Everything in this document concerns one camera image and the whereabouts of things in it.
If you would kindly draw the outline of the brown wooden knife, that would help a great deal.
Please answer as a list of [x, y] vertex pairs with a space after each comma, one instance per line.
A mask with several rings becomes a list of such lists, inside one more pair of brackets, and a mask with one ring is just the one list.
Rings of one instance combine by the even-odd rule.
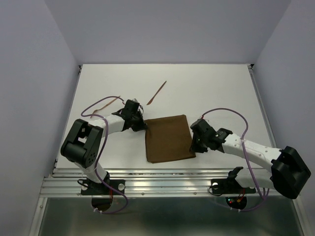
[[162, 90], [162, 88], [165, 86], [165, 84], [167, 83], [167, 81], [165, 81], [160, 87], [159, 89], [156, 91], [156, 93], [153, 95], [153, 97], [148, 101], [148, 103], [146, 104], [147, 106], [150, 105], [153, 100], [155, 99], [155, 97], [158, 95], [158, 93]]

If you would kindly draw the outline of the brown cloth napkin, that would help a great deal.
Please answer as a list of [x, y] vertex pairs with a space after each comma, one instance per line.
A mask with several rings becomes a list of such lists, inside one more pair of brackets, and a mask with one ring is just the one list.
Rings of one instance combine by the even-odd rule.
[[146, 158], [150, 163], [164, 163], [195, 158], [190, 150], [192, 137], [186, 115], [146, 120]]

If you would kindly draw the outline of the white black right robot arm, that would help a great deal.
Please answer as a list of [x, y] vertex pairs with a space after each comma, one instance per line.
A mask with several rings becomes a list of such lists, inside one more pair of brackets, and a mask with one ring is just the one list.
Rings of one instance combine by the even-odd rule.
[[311, 176], [311, 171], [296, 149], [266, 147], [243, 140], [232, 131], [215, 130], [207, 121], [198, 119], [190, 128], [193, 132], [190, 150], [204, 153], [209, 149], [244, 158], [247, 164], [255, 163], [259, 169], [236, 167], [225, 179], [216, 179], [214, 193], [237, 194], [242, 189], [254, 193], [261, 188], [274, 189], [284, 197], [296, 199]]

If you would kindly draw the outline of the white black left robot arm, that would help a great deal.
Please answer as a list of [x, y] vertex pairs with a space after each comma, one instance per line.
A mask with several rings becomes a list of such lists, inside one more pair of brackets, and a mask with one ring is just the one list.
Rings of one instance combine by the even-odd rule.
[[136, 99], [128, 99], [124, 107], [107, 117], [94, 114], [99, 119], [85, 121], [77, 119], [70, 128], [61, 147], [61, 155], [78, 166], [86, 175], [80, 185], [86, 190], [99, 194], [110, 191], [109, 173], [98, 163], [101, 155], [101, 139], [107, 141], [110, 134], [132, 129], [134, 132], [146, 130], [143, 109]]

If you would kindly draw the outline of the brown wooden fork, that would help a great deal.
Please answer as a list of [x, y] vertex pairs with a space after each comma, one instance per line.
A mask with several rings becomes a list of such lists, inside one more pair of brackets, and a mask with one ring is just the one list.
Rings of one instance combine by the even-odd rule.
[[121, 96], [118, 96], [118, 97], [115, 97], [113, 100], [111, 100], [110, 102], [108, 102], [107, 104], [105, 104], [103, 107], [99, 108], [99, 109], [96, 109], [93, 111], [92, 115], [90, 116], [90, 118], [92, 118], [92, 116], [94, 114], [96, 114], [97, 112], [107, 108], [108, 106], [110, 106], [112, 103], [114, 103], [117, 99], [120, 99]]

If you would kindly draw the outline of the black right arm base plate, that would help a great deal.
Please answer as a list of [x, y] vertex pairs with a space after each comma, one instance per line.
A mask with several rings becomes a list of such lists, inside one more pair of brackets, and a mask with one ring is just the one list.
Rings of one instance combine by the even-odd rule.
[[215, 195], [256, 193], [256, 190], [254, 188], [241, 187], [241, 185], [235, 179], [228, 178], [212, 179], [209, 189], [210, 192]]

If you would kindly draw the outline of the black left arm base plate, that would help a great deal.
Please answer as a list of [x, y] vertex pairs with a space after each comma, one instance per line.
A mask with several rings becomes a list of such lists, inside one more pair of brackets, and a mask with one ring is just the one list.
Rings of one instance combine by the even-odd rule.
[[[94, 196], [94, 195], [119, 195], [119, 193], [106, 187], [103, 183], [95, 183], [89, 179], [79, 179], [77, 183], [81, 186], [81, 195]], [[125, 183], [123, 179], [112, 179], [109, 185], [121, 193], [125, 193]]]

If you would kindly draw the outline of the aluminium rail frame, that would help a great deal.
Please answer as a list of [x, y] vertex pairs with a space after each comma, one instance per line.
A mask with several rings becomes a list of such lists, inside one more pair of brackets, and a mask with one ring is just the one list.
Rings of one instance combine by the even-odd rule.
[[[150, 105], [159, 87], [165, 86]], [[85, 64], [66, 128], [84, 109], [105, 104], [104, 97], [136, 98], [144, 118], [186, 115], [189, 123], [206, 113], [215, 129], [227, 128], [263, 146], [275, 146], [247, 64]], [[78, 167], [58, 156], [44, 179], [31, 226], [32, 236], [306, 236], [300, 200], [270, 191], [258, 209], [238, 212], [224, 196], [209, 194], [211, 180], [225, 178], [244, 159], [209, 151], [195, 158], [151, 164], [145, 156], [145, 133], [108, 137], [101, 165], [112, 179], [126, 181], [126, 202], [116, 196], [113, 209], [99, 214], [91, 197], [80, 193]]]

